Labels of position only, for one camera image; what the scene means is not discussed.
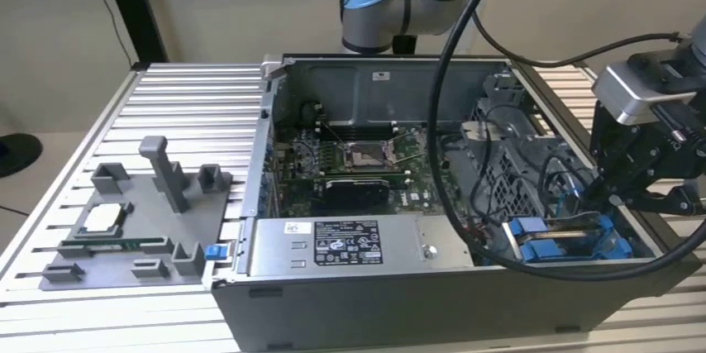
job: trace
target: blue latch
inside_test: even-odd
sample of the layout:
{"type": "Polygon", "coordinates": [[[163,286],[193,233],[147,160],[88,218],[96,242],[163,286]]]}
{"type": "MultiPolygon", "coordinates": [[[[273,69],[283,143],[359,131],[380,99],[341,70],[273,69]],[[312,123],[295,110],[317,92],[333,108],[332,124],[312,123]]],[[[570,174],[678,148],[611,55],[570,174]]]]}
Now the blue latch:
{"type": "Polygon", "coordinates": [[[228,246],[220,244],[211,244],[204,252],[207,260],[224,260],[228,258],[228,246]]]}

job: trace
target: black plastic part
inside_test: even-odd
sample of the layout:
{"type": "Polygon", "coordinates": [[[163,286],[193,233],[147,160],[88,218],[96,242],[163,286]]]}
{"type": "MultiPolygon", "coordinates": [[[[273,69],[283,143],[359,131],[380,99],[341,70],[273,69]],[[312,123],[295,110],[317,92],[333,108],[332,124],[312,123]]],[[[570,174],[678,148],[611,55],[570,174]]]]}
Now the black plastic part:
{"type": "Polygon", "coordinates": [[[340,43],[343,44],[343,47],[349,49],[349,51],[355,51],[356,53],[366,54],[366,55],[384,53],[392,47],[392,43],[388,43],[387,45],[382,45],[380,47],[363,47],[360,45],[353,45],[348,43],[345,39],[341,39],[340,43]]]}
{"type": "Polygon", "coordinates": [[[247,292],[249,298],[279,298],[283,296],[281,287],[263,287],[249,289],[247,292]]]}
{"type": "Polygon", "coordinates": [[[321,141],[387,141],[394,136],[391,126],[323,126],[319,138],[321,141]]]}
{"type": "Polygon", "coordinates": [[[115,0],[140,62],[168,62],[149,0],[115,0]]]}
{"type": "Polygon", "coordinates": [[[349,211],[366,214],[371,208],[384,206],[390,198],[390,184],[384,180],[333,180],[323,189],[323,203],[315,203],[315,213],[349,211]]]}
{"type": "Polygon", "coordinates": [[[651,112],[671,131],[680,131],[692,150],[706,150],[706,133],[696,111],[680,101],[655,103],[651,112]]]}
{"type": "Polygon", "coordinates": [[[152,65],[151,62],[137,61],[136,63],[132,64],[131,70],[140,72],[140,71],[149,69],[151,65],[152,65]]]}
{"type": "Polygon", "coordinates": [[[392,37],[392,54],[410,55],[415,54],[416,35],[395,35],[392,37]]]}
{"type": "Polygon", "coordinates": [[[41,142],[29,134],[0,136],[0,178],[27,169],[41,154],[41,142]]]}

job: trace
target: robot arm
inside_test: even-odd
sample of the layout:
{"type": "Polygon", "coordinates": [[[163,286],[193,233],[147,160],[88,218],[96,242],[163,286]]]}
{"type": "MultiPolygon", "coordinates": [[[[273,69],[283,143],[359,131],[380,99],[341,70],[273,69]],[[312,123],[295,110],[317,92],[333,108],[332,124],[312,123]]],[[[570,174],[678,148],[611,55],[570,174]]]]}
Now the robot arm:
{"type": "Polygon", "coordinates": [[[395,35],[436,35],[459,16],[466,0],[343,0],[343,45],[362,54],[388,50],[395,35]]]}
{"type": "Polygon", "coordinates": [[[590,149],[599,176],[588,208],[624,203],[676,215],[706,213],[695,179],[706,171],[706,17],[674,50],[610,64],[592,87],[598,97],[590,149]],[[667,194],[659,179],[691,179],[667,194]]]}

